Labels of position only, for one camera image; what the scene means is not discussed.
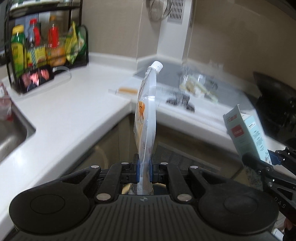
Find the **light blue carton box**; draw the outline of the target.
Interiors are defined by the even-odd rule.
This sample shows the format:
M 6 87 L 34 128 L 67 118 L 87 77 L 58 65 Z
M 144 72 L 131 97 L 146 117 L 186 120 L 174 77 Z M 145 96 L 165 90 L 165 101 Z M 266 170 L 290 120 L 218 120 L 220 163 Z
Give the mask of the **light blue carton box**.
M 249 153 L 267 164 L 272 164 L 264 133 L 254 116 L 242 113 L 237 105 L 224 114 L 223 119 L 240 157 Z

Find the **orange cap red bottle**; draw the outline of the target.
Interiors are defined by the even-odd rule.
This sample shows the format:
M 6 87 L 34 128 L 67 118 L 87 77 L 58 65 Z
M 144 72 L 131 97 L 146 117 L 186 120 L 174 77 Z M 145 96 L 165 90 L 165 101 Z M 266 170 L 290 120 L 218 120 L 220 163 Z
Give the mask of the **orange cap red bottle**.
M 47 61 L 51 67 L 59 65 L 60 57 L 59 27 L 56 20 L 56 15 L 51 15 L 49 18 Z

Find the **stainless steel sink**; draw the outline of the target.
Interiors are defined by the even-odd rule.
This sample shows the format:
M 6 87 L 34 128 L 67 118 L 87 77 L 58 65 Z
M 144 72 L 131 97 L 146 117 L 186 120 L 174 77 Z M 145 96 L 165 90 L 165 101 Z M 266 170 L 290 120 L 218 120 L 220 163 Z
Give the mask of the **stainless steel sink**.
M 36 132 L 34 126 L 15 104 L 12 105 L 11 109 L 11 118 L 1 120 L 1 162 Z

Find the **metal mesh strainer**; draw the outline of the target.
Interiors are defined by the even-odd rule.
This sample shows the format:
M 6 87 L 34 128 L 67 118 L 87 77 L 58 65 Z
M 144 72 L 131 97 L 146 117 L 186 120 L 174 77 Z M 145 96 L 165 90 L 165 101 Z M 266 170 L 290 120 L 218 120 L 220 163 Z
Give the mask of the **metal mesh strainer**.
M 148 0 L 145 3 L 149 18 L 154 22 L 165 19 L 171 11 L 171 0 Z

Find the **green label bottle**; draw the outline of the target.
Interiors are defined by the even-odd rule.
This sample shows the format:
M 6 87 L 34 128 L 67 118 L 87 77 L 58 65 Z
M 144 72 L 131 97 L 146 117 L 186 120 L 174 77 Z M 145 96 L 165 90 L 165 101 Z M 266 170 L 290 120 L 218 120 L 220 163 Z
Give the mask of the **green label bottle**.
M 17 77 L 23 74 L 25 69 L 25 33 L 23 25 L 16 25 L 12 30 L 11 52 Z

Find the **white spouted drink pouch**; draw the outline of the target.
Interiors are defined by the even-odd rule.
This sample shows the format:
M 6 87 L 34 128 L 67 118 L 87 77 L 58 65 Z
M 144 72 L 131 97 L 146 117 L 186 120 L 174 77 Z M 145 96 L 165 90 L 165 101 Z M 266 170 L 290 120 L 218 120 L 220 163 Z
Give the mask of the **white spouted drink pouch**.
M 137 96 L 134 116 L 134 137 L 138 151 L 137 183 L 131 184 L 130 195 L 152 195 L 152 151 L 156 136 L 156 88 L 157 75 L 163 65 L 154 61 L 145 73 Z

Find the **black wok pan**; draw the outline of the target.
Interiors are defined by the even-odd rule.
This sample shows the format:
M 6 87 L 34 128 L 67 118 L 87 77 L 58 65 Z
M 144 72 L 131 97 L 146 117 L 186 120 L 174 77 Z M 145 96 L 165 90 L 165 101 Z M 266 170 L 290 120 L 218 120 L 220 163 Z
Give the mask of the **black wok pan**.
M 265 133 L 295 148 L 295 89 L 260 72 L 253 77 L 260 91 L 255 107 Z

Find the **glass cooktop stove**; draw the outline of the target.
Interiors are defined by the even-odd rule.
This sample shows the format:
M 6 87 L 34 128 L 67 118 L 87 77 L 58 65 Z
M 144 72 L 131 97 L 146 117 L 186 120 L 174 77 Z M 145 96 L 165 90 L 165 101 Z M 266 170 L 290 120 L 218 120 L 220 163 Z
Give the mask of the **glass cooktop stove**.
M 157 78 L 157 90 L 171 95 L 190 94 L 230 107 L 239 105 L 240 109 L 244 110 L 254 108 L 243 91 L 185 64 L 164 61 L 163 69 Z

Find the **clear plastic wrapper trash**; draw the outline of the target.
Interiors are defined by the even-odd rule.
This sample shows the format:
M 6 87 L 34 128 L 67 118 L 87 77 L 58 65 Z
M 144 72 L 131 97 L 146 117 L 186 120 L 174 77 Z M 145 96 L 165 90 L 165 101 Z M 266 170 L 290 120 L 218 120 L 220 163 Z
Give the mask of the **clear plastic wrapper trash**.
M 218 84 L 189 64 L 182 64 L 179 88 L 195 97 L 203 97 L 212 102 L 218 102 Z

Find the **red cap sauce bottle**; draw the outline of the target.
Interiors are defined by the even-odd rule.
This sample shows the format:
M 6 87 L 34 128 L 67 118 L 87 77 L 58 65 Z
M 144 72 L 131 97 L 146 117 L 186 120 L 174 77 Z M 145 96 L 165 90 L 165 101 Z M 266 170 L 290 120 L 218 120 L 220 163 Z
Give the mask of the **red cap sauce bottle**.
M 26 59 L 28 68 L 41 66 L 41 63 L 46 59 L 45 49 L 41 45 L 41 34 L 37 22 L 36 18 L 31 19 L 28 29 L 28 38 L 26 42 Z

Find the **black smartphone with video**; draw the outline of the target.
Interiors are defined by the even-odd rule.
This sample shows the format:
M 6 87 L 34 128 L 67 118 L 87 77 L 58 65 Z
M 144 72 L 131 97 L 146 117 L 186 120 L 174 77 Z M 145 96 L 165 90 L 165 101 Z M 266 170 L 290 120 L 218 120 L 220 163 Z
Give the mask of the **black smartphone with video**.
M 19 77 L 22 93 L 27 93 L 54 79 L 52 67 L 44 65 L 31 69 Z

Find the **pink plastic bag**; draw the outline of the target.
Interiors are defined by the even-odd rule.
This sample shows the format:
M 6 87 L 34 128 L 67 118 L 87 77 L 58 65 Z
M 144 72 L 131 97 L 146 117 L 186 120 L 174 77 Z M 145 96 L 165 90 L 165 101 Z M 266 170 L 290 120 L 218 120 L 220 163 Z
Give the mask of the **pink plastic bag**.
M 5 121 L 11 117 L 12 114 L 12 101 L 7 92 L 6 87 L 1 82 L 0 86 L 0 119 L 1 121 Z

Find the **brown wrapped stick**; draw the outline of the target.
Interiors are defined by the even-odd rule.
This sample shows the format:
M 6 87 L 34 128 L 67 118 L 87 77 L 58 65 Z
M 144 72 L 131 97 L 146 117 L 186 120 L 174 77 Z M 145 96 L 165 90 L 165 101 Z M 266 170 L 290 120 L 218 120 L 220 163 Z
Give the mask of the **brown wrapped stick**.
M 138 93 L 137 89 L 134 88 L 127 88 L 127 87 L 120 87 L 116 90 L 109 89 L 108 90 L 110 93 L 114 94 L 131 94 L 131 95 L 136 95 Z

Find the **yellow green snack bag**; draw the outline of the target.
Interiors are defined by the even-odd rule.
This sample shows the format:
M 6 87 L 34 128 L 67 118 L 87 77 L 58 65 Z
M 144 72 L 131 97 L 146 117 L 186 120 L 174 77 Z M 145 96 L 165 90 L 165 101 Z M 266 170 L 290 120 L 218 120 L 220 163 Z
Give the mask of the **yellow green snack bag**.
M 86 39 L 81 33 L 79 27 L 73 21 L 65 40 L 66 59 L 70 64 L 73 64 L 78 57 L 81 57 L 86 52 Z

